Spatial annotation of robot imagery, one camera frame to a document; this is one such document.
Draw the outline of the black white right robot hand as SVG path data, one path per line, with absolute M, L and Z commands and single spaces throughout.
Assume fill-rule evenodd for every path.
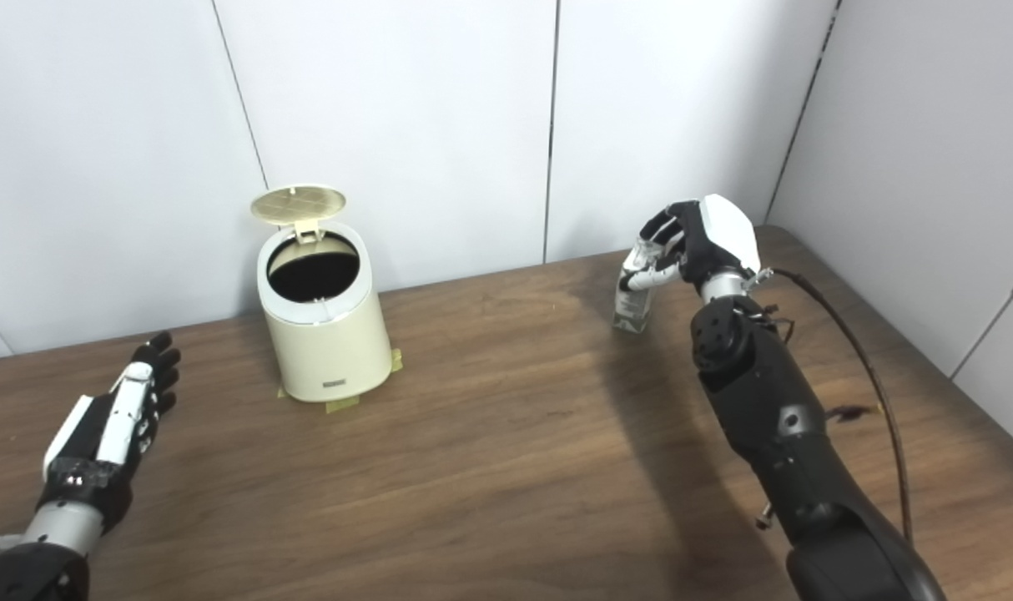
M 681 278 L 701 289 L 729 273 L 750 281 L 762 273 L 757 235 L 746 213 L 719 194 L 678 201 L 640 229 L 617 288 L 647 290 Z

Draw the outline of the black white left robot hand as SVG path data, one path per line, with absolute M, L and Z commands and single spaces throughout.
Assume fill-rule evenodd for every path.
M 171 332 L 161 331 L 137 346 L 109 391 L 77 400 L 45 453 L 38 508 L 80 503 L 101 516 L 102 533 L 116 528 L 160 420 L 175 406 L 180 361 Z

